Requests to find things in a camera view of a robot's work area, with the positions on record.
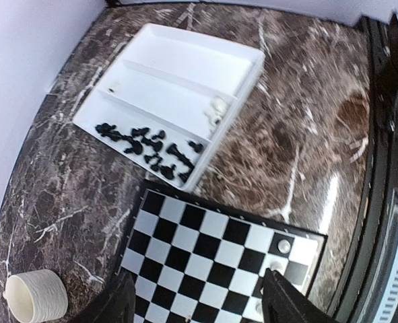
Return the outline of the black and grey chessboard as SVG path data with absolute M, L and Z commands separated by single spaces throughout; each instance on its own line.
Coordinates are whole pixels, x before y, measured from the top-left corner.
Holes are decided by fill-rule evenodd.
M 289 254 L 277 248 L 291 243 Z M 121 266 L 135 283 L 135 322 L 262 322 L 255 311 L 269 265 L 308 295 L 326 237 L 144 182 Z

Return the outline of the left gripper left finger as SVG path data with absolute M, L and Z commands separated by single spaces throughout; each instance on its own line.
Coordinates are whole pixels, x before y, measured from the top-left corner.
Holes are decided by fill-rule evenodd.
M 84 322 L 133 322 L 135 284 L 121 271 L 84 310 Z

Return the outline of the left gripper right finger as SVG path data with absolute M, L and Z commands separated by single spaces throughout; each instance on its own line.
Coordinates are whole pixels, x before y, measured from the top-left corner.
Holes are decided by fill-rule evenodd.
M 266 323 L 334 323 L 278 271 L 266 269 L 262 294 L 263 321 Z

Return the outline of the white divided plastic tray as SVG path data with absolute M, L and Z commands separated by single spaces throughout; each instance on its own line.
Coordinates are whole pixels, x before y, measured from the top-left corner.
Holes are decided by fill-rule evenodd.
M 99 79 L 73 123 L 171 186 L 191 192 L 251 94 L 264 60 L 264 53 L 251 46 L 146 24 Z M 203 112 L 217 96 L 228 103 L 228 111 L 212 127 Z M 149 127 L 149 136 L 165 130 L 166 142 L 195 161 L 191 177 L 183 184 L 152 172 L 142 157 L 123 153 L 128 143 L 96 132 L 104 122 L 127 135 L 132 128 Z

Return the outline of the white pawn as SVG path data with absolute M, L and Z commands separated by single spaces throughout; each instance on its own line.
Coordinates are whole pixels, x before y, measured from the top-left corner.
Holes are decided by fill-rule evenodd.
M 255 311 L 258 316 L 263 317 L 263 307 L 262 307 L 262 303 L 260 301 L 257 301 L 255 303 Z
M 291 247 L 292 247 L 291 243 L 286 239 L 280 240 L 277 244 L 277 248 L 278 248 L 279 252 L 282 254 L 289 254 Z
M 285 266 L 281 262 L 274 261 L 269 265 L 269 269 L 284 274 Z

